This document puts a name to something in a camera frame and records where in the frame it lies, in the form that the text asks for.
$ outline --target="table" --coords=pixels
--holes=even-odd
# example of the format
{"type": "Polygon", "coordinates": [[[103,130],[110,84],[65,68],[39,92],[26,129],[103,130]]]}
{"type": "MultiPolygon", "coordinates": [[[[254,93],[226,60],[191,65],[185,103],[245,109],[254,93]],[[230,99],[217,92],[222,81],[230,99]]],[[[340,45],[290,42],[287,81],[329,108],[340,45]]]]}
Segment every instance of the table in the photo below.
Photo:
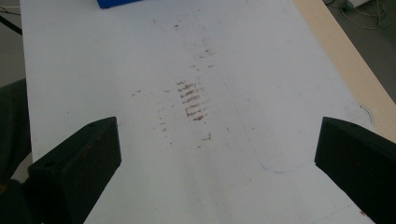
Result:
{"type": "Polygon", "coordinates": [[[372,123],[302,2],[21,0],[34,160],[117,116],[123,162],[86,223],[372,223],[313,163],[318,131],[385,133],[393,107],[364,104],[372,123]]]}

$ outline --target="wooden strip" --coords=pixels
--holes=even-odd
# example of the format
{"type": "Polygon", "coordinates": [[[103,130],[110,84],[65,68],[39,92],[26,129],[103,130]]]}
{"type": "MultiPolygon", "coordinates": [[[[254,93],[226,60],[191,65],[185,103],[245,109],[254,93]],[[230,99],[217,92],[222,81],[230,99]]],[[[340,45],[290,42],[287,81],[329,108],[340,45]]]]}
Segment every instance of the wooden strip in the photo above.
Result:
{"type": "Polygon", "coordinates": [[[293,0],[359,104],[370,110],[377,133],[396,142],[396,105],[319,0],[293,0]]]}

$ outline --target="floor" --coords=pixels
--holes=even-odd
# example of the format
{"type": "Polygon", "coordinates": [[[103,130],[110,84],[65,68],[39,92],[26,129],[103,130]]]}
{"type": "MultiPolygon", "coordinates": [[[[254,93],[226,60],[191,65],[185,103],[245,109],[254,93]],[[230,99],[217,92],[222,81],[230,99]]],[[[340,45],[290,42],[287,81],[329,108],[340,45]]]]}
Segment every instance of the floor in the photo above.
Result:
{"type": "MultiPolygon", "coordinates": [[[[385,19],[380,26],[374,30],[360,28],[361,26],[375,27],[377,19],[359,14],[355,10],[341,13],[339,6],[344,0],[334,0],[328,5],[328,9],[334,15],[341,27],[344,29],[352,43],[355,45],[363,59],[373,70],[378,80],[387,90],[390,97],[396,102],[396,1],[381,0],[386,10],[385,19]]],[[[2,0],[0,6],[18,6],[19,0],[2,0]]],[[[375,12],[376,4],[369,3],[367,6],[359,7],[360,10],[368,9],[375,12]]],[[[10,12],[21,13],[18,8],[9,8],[10,12]]],[[[21,16],[1,13],[1,15],[21,27],[21,16]]],[[[23,58],[23,43],[21,35],[9,30],[0,24],[0,86],[25,77],[23,58]]],[[[28,157],[22,166],[30,164],[32,158],[28,157]]],[[[27,176],[25,171],[17,171],[14,177],[23,180],[27,176]]]]}

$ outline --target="white tabletop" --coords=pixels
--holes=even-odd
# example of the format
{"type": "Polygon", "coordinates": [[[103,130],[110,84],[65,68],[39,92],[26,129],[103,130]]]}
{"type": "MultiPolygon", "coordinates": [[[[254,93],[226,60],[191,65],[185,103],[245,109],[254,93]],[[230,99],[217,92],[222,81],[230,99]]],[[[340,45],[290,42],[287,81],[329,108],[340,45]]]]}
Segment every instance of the white tabletop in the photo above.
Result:
{"type": "Polygon", "coordinates": [[[21,0],[34,160],[116,116],[86,223],[372,223],[317,168],[323,116],[371,120],[290,0],[21,0]]]}

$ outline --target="power strip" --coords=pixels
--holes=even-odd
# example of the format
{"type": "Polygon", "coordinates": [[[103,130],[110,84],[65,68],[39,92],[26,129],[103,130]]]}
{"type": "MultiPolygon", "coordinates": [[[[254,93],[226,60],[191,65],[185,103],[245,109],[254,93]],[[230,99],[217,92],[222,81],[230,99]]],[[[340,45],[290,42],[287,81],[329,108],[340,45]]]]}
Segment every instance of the power strip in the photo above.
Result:
{"type": "Polygon", "coordinates": [[[346,0],[343,4],[343,9],[352,9],[368,1],[370,0],[346,0]]]}

